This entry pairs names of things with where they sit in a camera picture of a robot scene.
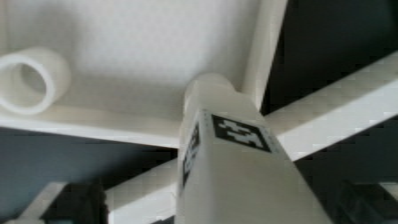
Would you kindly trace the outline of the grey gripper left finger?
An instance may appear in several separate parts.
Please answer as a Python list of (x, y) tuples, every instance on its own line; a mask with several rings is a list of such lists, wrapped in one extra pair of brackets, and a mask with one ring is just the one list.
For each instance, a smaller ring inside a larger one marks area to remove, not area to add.
[(109, 224), (100, 184), (52, 182), (11, 224)]

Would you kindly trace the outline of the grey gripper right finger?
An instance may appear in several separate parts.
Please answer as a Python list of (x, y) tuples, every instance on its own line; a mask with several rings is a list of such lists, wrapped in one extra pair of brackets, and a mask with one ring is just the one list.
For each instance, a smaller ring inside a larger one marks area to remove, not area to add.
[(345, 183), (343, 223), (398, 224), (398, 182)]

